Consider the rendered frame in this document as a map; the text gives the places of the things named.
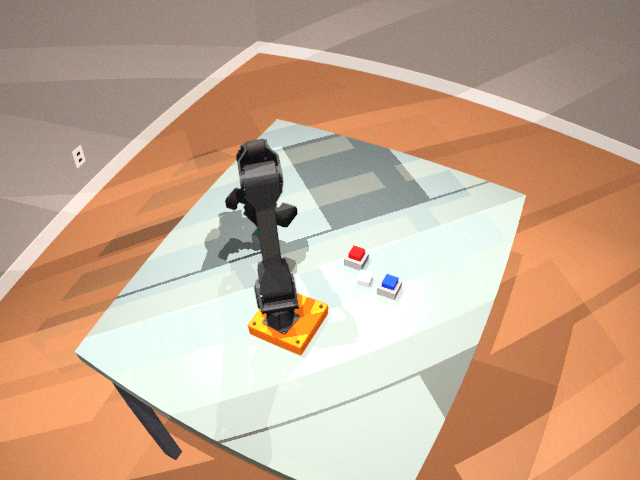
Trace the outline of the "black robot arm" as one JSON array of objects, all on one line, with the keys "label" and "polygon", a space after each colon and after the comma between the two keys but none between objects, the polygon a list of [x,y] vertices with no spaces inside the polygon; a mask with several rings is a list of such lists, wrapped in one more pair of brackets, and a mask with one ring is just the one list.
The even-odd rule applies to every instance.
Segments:
[{"label": "black robot arm", "polygon": [[257,139],[241,145],[236,161],[240,187],[255,208],[263,258],[253,287],[255,300],[262,315],[266,314],[263,323],[285,335],[300,316],[294,313],[299,309],[295,280],[286,260],[281,258],[277,231],[274,205],[284,183],[279,155],[267,139]]}]

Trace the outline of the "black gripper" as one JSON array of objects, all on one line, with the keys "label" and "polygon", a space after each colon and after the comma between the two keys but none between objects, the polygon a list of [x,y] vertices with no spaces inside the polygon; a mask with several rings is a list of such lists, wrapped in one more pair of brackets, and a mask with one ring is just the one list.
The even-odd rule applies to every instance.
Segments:
[{"label": "black gripper", "polygon": [[[256,226],[257,219],[255,208],[253,208],[246,200],[245,190],[241,188],[235,188],[225,200],[226,207],[231,210],[236,210],[239,203],[244,204],[244,214],[248,217]],[[275,203],[275,215],[276,215],[276,223],[281,227],[288,227],[293,219],[298,214],[297,207],[288,203],[282,202],[279,207],[276,207],[277,203]],[[258,227],[258,226],[257,226]]]}]

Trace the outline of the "blue button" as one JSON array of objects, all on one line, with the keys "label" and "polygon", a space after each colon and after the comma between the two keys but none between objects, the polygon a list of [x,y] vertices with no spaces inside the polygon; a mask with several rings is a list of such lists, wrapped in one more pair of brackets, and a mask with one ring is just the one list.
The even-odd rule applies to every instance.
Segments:
[{"label": "blue button", "polygon": [[390,274],[384,274],[379,285],[377,286],[377,295],[395,300],[402,287],[401,279]]}]

